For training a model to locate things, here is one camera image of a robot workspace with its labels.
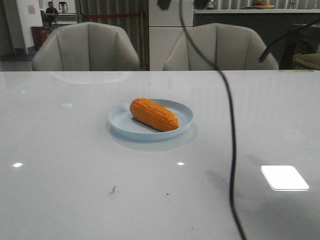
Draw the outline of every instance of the stain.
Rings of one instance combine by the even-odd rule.
[[[109,192],[109,194],[114,194],[114,193],[115,193],[115,191],[116,191],[116,187],[117,187],[117,186],[114,186],[114,187],[112,188],[112,191],[111,191],[111,192]]]

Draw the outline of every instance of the chair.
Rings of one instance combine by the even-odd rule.
[[[96,22],[55,29],[32,61],[33,71],[138,71],[139,67],[126,32]]]
[[[280,61],[280,69],[311,69],[319,70],[320,26],[312,25],[308,28],[297,29],[303,24],[294,23],[288,32],[296,31],[286,36],[284,51]]]
[[[211,23],[187,29],[194,43],[221,70],[277,70],[276,59],[269,54],[258,64],[266,48],[263,40],[252,29],[221,23]],[[207,71],[207,64],[181,32],[164,64],[164,71]]]

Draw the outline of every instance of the gray armchair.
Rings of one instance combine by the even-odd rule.
[[[96,22],[55,29],[32,61],[34,71],[137,71],[139,67],[127,33]]]
[[[258,58],[266,48],[252,29],[211,23],[187,29],[194,43],[221,70],[277,70],[276,59],[269,54],[262,64]],[[164,64],[164,71],[213,70],[193,49],[181,32]]]

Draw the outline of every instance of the light blue plate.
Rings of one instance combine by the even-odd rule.
[[[172,131],[157,131],[147,125],[140,123],[132,117],[130,112],[131,102],[116,106],[108,116],[113,129],[121,135],[132,139],[154,141],[173,138],[182,134],[190,126],[194,114],[187,106],[170,100],[151,99],[173,112],[179,121],[179,128]]]

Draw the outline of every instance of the white table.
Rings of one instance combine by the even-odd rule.
[[[319,239],[319,72],[226,75],[248,239]],[[185,104],[194,121],[168,140],[122,137],[108,113],[138,97]],[[1,240],[240,239],[228,202],[228,101],[216,72],[0,72],[0,115]],[[262,165],[292,165],[310,189],[274,191]]]

